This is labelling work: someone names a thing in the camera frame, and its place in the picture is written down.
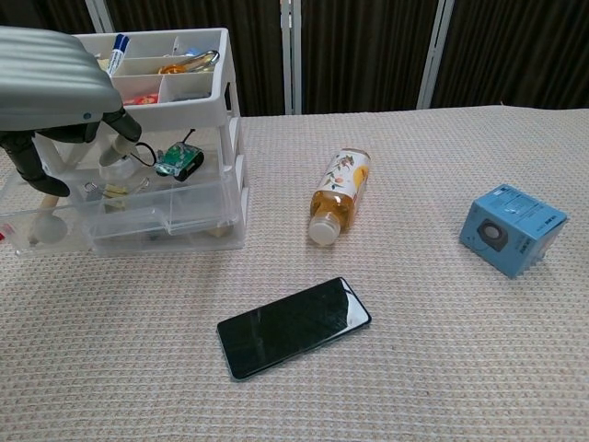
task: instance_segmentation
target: bottle label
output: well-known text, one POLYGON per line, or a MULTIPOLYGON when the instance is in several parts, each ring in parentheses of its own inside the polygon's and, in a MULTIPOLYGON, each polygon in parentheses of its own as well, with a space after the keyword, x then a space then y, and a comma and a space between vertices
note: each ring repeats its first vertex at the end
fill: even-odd
POLYGON ((343 193, 356 202, 369 171, 369 157, 359 152, 342 150, 329 163, 318 191, 343 193))

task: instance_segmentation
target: amber liquid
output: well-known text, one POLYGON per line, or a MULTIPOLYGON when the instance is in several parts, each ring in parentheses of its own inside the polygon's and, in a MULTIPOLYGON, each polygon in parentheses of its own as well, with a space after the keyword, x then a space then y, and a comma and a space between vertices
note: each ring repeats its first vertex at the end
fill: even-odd
MULTIPOLYGON (((360 149, 345 150, 364 154, 370 158, 366 152, 360 149)), ((361 198, 362 191, 358 192, 355 203, 354 200, 345 193, 317 191, 311 200, 311 217, 315 215, 331 214, 332 216, 335 216, 338 221, 340 221, 340 226, 342 229, 348 229, 352 226, 353 219, 356 214, 356 207, 354 205, 358 204, 361 198)))

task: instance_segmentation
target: plastic bottle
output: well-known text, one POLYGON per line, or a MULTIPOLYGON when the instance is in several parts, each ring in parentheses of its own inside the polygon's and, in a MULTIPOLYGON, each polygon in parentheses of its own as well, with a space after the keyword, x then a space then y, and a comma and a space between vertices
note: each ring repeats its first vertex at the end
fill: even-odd
POLYGON ((331 160, 311 201, 309 237, 317 244, 332 244, 352 225, 369 171, 363 150, 342 149, 331 160))

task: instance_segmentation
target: speaker image on box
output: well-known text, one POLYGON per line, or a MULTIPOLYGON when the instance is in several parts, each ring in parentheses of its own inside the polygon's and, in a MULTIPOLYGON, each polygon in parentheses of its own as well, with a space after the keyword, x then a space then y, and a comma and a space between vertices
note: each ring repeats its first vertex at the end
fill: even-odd
POLYGON ((507 244, 507 231, 492 222, 489 218, 485 219, 477 228, 480 238, 497 251, 501 251, 505 244, 507 244))

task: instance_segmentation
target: beige fabric tablecloth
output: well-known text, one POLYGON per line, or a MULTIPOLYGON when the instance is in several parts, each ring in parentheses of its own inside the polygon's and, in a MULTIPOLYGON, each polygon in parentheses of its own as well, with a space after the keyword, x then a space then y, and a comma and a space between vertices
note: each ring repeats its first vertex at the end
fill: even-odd
POLYGON ((243 132, 243 250, 20 260, 0 244, 1 439, 589 438, 589 110, 255 118, 243 132), (344 146, 369 151, 372 174, 356 225, 319 249, 308 205, 344 146), (517 280, 457 238, 503 182, 571 219, 517 280), (230 380, 219 320, 338 275, 369 328, 230 380))

